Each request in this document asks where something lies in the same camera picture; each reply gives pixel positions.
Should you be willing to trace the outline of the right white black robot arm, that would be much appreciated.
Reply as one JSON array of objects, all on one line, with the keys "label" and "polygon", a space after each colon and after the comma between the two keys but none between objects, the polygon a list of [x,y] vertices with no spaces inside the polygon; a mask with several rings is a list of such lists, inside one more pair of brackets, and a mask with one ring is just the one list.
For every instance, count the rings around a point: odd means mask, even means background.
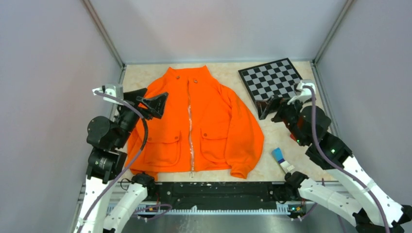
[{"label": "right white black robot arm", "polygon": [[293,139],[306,146],[306,156],[343,185],[344,196],[318,184],[308,175],[287,168],[285,194],[316,202],[344,218],[360,233],[402,233],[411,222],[412,208],[390,198],[360,166],[352,150],[328,131],[331,119],[315,104],[270,97],[256,101],[260,119],[275,113],[272,122],[283,122]]}]

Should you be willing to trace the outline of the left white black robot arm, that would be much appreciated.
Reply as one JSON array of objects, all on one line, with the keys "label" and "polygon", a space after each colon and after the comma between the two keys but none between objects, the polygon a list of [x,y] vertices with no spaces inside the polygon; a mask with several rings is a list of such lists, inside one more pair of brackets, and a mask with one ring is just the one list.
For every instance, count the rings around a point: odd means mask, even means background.
[{"label": "left white black robot arm", "polygon": [[126,153],[121,151],[137,123],[143,124],[143,140],[138,146],[142,152],[148,142],[148,120],[162,118],[168,93],[146,98],[147,88],[124,92],[117,84],[93,89],[95,96],[116,105],[114,119],[105,116],[93,118],[87,126],[86,141],[92,146],[87,161],[85,194],[74,231],[76,233],[120,233],[138,206],[154,198],[155,180],[141,173],[135,175],[125,194],[108,211],[112,192],[121,176],[129,170]]}]

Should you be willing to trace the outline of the orange zip-up jacket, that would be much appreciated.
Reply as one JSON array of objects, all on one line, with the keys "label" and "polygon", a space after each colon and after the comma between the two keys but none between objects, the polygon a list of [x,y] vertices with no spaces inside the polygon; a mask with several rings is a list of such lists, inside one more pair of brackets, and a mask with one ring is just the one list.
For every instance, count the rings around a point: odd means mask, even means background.
[{"label": "orange zip-up jacket", "polygon": [[148,85],[146,98],[168,92],[161,119],[148,121],[148,142],[142,152],[143,124],[127,142],[127,163],[133,174],[156,177],[163,172],[228,169],[246,179],[259,162],[263,132],[249,108],[206,66],[168,68]]}]

